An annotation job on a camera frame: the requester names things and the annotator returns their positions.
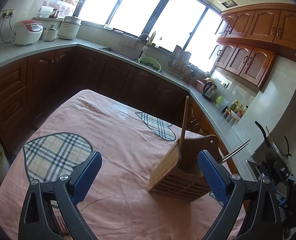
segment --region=white rice cooker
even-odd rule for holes
[[[81,25],[81,20],[77,17],[66,16],[58,31],[58,38],[74,40]]]
[[[13,28],[13,44],[27,45],[38,41],[43,32],[40,22],[34,20],[24,20],[15,23]]]

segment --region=countertop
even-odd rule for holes
[[[189,92],[190,96],[197,102],[197,104],[200,106],[206,117],[209,119],[210,123],[214,127],[215,131],[221,138],[222,142],[226,146],[227,150],[229,152],[236,149],[238,146],[240,146],[243,141],[240,140],[239,136],[237,136],[235,129],[231,128],[231,125],[222,117],[219,110],[216,108],[214,103],[211,103],[204,99],[202,97],[202,94],[191,85],[186,84],[183,80],[180,80],[174,76],[171,76],[167,72],[163,72],[163,74],[158,73],[156,71],[153,71],[150,68],[147,68],[137,62],[134,62],[132,60],[129,60],[127,58],[118,56],[116,54],[113,54],[109,51],[103,50],[102,48],[106,48],[107,46],[101,45],[92,41],[86,41],[83,39],[76,38],[73,41],[70,40],[61,40],[56,39],[53,42],[47,42],[47,41],[38,41],[31,45],[21,46],[21,45],[13,45],[13,44],[7,44],[5,46],[0,47],[0,67],[7,65],[15,60],[34,55],[37,53],[53,50],[53,49],[61,49],[61,48],[68,48],[68,47],[82,47],[85,49],[90,49],[99,53],[102,53],[104,55],[107,55],[109,57],[116,58],[118,60],[121,60],[123,62],[129,63],[133,66],[136,66],[138,68],[144,69],[156,76],[159,76],[160,78],[167,80],[174,85],[181,87],[182,89]],[[242,176],[245,180],[253,180],[253,177],[244,162],[239,161],[238,155],[244,154],[244,156],[249,156],[249,153],[247,152],[246,148],[243,149],[244,152],[240,152],[235,157],[233,157],[234,163]]]

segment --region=pink tablecloth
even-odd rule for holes
[[[103,156],[102,168],[78,209],[99,240],[202,239],[221,210],[208,194],[188,203],[148,193],[150,174],[173,142],[152,132],[125,106],[90,90],[61,105],[35,132],[71,132],[86,138]],[[171,129],[180,136],[181,129]],[[186,132],[186,137],[199,135]],[[15,240],[29,182],[21,151],[0,188],[0,224]],[[242,209],[229,239],[242,224]]]

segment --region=window frame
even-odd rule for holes
[[[77,7],[75,9],[75,12],[74,12],[73,16],[76,16],[76,17],[79,16],[79,13],[80,13],[80,11],[81,11],[81,9],[83,7],[84,1],[85,0],[80,0],[78,2],[78,5],[77,5]],[[189,42],[191,41],[193,35],[195,34],[197,28],[199,27],[200,23],[202,22],[205,14],[207,13],[207,11],[209,9],[212,10],[212,11],[214,11],[216,14],[218,14],[218,15],[221,16],[219,10],[217,8],[215,8],[214,6],[206,3],[204,0],[197,0],[197,1],[200,2],[200,3],[202,3],[205,6],[205,10],[203,11],[200,19],[198,20],[197,24],[195,25],[195,28],[192,30],[192,32],[190,32],[190,35],[187,38],[187,41],[186,41],[186,43],[184,44],[184,46],[182,48],[183,50],[185,50],[187,48]],[[165,6],[167,5],[168,2],[169,2],[169,0],[160,0],[160,2],[158,3],[157,7],[155,8],[155,10],[153,11],[152,15],[150,16],[147,24],[145,25],[145,27],[144,27],[144,29],[142,31],[142,34],[143,33],[150,33],[151,32],[153,26],[155,25],[155,22],[158,20],[159,16],[161,15],[162,11],[164,10],[164,8],[165,8]],[[117,0],[115,6],[113,7],[112,11],[109,14],[109,17],[108,17],[108,19],[106,21],[106,24],[109,24],[111,22],[114,14],[115,14],[115,12],[117,11],[117,9],[118,9],[118,7],[119,7],[119,5],[121,3],[122,3],[122,0]],[[98,27],[103,27],[103,25],[101,25],[101,24],[96,24],[96,23],[91,23],[91,22],[86,22],[86,23],[87,24],[90,24],[90,25],[98,26]],[[131,33],[126,33],[123,30],[120,30],[120,31],[122,31],[124,34],[126,34],[128,36],[131,36],[131,37],[134,37],[134,38],[138,38],[138,36],[133,35]],[[167,49],[162,48],[162,47],[159,47],[159,49],[161,49],[162,51],[164,51],[164,52],[166,52],[168,54],[171,54],[172,53],[171,51],[168,51]]]

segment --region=metal screw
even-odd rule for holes
[[[59,179],[60,179],[61,181],[65,181],[65,180],[68,179],[68,175],[67,175],[67,174],[61,175],[61,176],[59,177]]]
[[[232,174],[232,179],[234,179],[234,180],[240,180],[241,177],[238,174]]]
[[[33,179],[32,181],[31,181],[31,185],[36,185],[38,183],[38,179]]]
[[[269,180],[268,178],[263,178],[263,182],[264,182],[265,184],[270,184],[270,180]]]

